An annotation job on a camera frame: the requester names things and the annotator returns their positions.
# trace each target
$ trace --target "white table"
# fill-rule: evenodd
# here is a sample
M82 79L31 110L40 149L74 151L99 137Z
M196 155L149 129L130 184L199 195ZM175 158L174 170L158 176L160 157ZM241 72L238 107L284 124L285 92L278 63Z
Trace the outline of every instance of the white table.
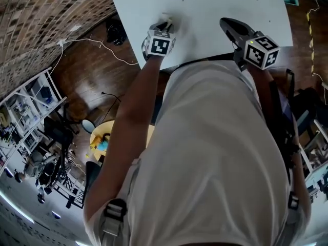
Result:
M292 46L283 0L113 0L140 67L141 43L162 13L173 17L177 42L161 68L233 52L219 21L230 17L262 31L280 46Z

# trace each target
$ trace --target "white cube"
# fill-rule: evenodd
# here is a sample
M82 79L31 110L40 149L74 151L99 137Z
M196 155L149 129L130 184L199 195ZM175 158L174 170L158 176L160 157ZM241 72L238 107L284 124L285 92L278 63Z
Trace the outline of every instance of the white cube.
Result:
M268 36L246 41L244 59L264 70L277 62L279 46Z
M172 51L174 43L174 34L157 30L148 30L145 43L146 54L167 56Z

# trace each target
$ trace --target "brown floor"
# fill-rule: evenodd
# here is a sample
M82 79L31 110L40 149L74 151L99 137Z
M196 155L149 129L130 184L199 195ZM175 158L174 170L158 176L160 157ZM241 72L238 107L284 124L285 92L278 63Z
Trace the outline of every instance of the brown floor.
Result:
M295 73L295 89L315 87L322 92L319 78L311 76L310 35L306 13L316 8L314 0L300 0L300 6L287 5L293 33L294 46L284 48L283 62ZM320 10L311 13L311 23L315 47L315 72L328 82L328 7L321 5ZM106 39L105 24L96 27L85 37L96 40ZM135 63L133 51L128 41L116 47L105 43L114 50L117 57ZM60 63L52 77L63 94L68 97L69 114L74 119L83 119L93 108L99 107L104 114L115 101L114 97L101 95L101 92L124 95L133 81L139 66L128 66L114 58L111 52L90 41L76 42L64 52ZM163 92L167 75L163 74L159 83L159 91ZM115 104L106 120L114 119L118 103ZM74 142L77 160L84 164L88 150L90 135L83 130Z

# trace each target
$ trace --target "yellow and black striped tape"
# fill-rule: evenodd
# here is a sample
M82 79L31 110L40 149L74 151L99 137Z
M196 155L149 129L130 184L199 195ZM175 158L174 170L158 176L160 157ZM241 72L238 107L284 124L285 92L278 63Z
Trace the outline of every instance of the yellow and black striped tape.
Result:
M309 24L309 31L310 31L310 48L311 48L311 61L312 61L312 66L311 66L311 73L314 71L314 47L313 47L313 36L312 36L312 27L311 27L311 22L310 22L310 12L306 14L307 23Z

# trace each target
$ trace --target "yellow table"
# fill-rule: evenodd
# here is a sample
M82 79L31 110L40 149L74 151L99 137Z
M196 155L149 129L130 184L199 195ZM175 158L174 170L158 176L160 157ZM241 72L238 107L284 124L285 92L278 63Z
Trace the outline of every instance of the yellow table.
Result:
M111 121L107 121L105 123L102 123L100 124L98 127L96 127L92 133L91 133L91 136L90 136L90 144L92 143L92 141L94 140L94 138L96 136L100 136L100 137L103 137L103 135L107 134L107 133L111 133L112 132L112 128L113 128L113 125L114 125L114 120L111 120ZM154 126L153 125L149 125L149 128L148 128L148 136L147 136L147 144L154 132ZM101 155L105 156L106 155L106 150L104 151L100 151L100 150L96 150L94 152L94 157L96 158L96 160L99 160Z

